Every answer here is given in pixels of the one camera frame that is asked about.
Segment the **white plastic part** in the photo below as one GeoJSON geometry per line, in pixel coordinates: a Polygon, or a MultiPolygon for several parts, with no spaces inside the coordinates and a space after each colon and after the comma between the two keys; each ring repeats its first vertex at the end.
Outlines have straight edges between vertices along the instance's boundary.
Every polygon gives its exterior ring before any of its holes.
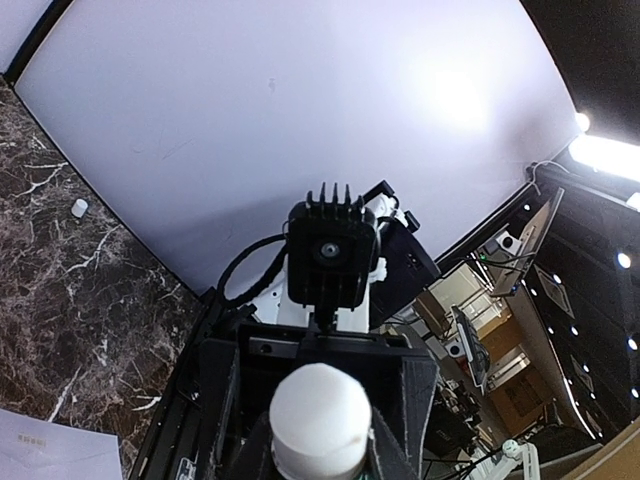
{"type": "Polygon", "coordinates": [[[269,409],[272,454],[287,480],[351,480],[364,464],[371,404],[360,383],[323,363],[300,367],[269,409]]]}
{"type": "Polygon", "coordinates": [[[71,207],[71,214],[74,217],[82,218],[84,214],[87,213],[87,208],[89,208],[89,204],[85,200],[79,198],[75,201],[73,207],[71,207]]]}

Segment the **bright light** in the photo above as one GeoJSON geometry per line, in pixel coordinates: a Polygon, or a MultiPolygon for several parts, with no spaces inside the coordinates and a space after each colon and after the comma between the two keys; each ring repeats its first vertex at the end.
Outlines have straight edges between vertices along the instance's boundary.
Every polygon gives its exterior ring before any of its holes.
{"type": "Polygon", "coordinates": [[[635,208],[636,210],[640,210],[640,192],[636,192],[629,197],[627,200],[627,205],[631,208],[635,208]]]}
{"type": "Polygon", "coordinates": [[[580,135],[569,145],[576,161],[640,182],[640,147],[608,138],[580,135]]]}
{"type": "Polygon", "coordinates": [[[583,132],[589,130],[589,127],[591,126],[591,120],[589,120],[589,117],[587,117],[584,113],[576,112],[576,123],[580,127],[580,130],[582,130],[583,132]]]}
{"type": "Polygon", "coordinates": [[[442,126],[455,131],[486,130],[491,110],[467,68],[434,68],[432,61],[418,59],[405,78],[412,104],[423,115],[433,115],[442,126]]]}
{"type": "Polygon", "coordinates": [[[629,255],[620,252],[618,254],[618,263],[622,268],[629,268],[631,266],[631,258],[629,255]]]}

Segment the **black ceiling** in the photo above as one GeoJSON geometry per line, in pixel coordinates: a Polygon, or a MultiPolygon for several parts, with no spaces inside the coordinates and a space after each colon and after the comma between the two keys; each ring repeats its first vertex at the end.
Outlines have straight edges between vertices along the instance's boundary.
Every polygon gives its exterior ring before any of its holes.
{"type": "Polygon", "coordinates": [[[640,2],[521,2],[591,131],[640,144],[640,2]]]}
{"type": "MultiPolygon", "coordinates": [[[[640,401],[631,395],[633,387],[640,390],[638,355],[627,345],[628,337],[639,331],[640,213],[585,188],[593,186],[588,180],[580,182],[576,187],[563,181],[543,182],[548,191],[558,186],[567,191],[535,261],[544,272],[559,276],[575,319],[545,294],[535,268],[526,284],[537,292],[531,298],[542,321],[554,331],[549,338],[565,375],[573,381],[572,393],[583,417],[588,411],[606,440],[640,413],[640,401]],[[617,263],[620,251],[632,257],[628,270],[617,263]],[[571,326],[576,326],[578,336],[571,333],[571,326]],[[576,375],[572,357],[588,365],[595,400],[576,375]]],[[[519,233],[544,200],[543,195],[530,201],[530,211],[519,208],[510,220],[512,233],[519,233]]]]}

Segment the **led light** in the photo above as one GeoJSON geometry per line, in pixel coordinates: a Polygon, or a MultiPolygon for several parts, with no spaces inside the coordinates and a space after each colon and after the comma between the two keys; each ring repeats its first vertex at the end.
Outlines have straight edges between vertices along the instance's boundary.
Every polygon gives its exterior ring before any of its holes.
{"type": "Polygon", "coordinates": [[[569,154],[591,168],[640,182],[640,147],[636,145],[580,135],[569,145],[569,154]]]}
{"type": "Polygon", "coordinates": [[[620,252],[618,254],[618,264],[620,264],[622,268],[629,268],[631,266],[631,258],[629,255],[620,252]]]}
{"type": "MultiPolygon", "coordinates": [[[[567,395],[569,395],[569,401],[573,402],[574,401],[573,393],[571,393],[571,388],[569,388],[571,380],[568,380],[566,378],[563,378],[563,380],[564,380],[564,388],[567,390],[567,395]]],[[[595,434],[591,431],[591,429],[589,428],[589,425],[587,425],[587,422],[584,421],[584,418],[582,418],[582,414],[580,413],[580,410],[578,410],[578,408],[576,407],[576,404],[572,403],[572,406],[573,406],[573,411],[576,412],[576,415],[578,416],[578,419],[580,420],[580,423],[582,424],[584,429],[587,431],[589,436],[595,440],[596,439],[595,434]]]]}
{"type": "Polygon", "coordinates": [[[576,123],[578,124],[578,127],[580,127],[580,130],[582,130],[583,132],[589,130],[589,127],[591,126],[591,120],[589,120],[589,117],[587,117],[584,113],[576,112],[576,123]]]}
{"type": "Polygon", "coordinates": [[[635,208],[636,210],[640,210],[640,192],[636,192],[629,197],[627,200],[627,205],[631,208],[635,208]]]}

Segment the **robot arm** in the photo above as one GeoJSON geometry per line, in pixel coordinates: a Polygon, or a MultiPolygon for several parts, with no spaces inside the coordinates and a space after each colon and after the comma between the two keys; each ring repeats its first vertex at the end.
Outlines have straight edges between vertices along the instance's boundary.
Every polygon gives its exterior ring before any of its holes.
{"type": "Polygon", "coordinates": [[[540,480],[540,464],[538,450],[531,443],[523,445],[515,440],[507,440],[502,445],[502,459],[486,476],[488,480],[503,480],[516,467],[522,464],[525,480],[540,480]]]}

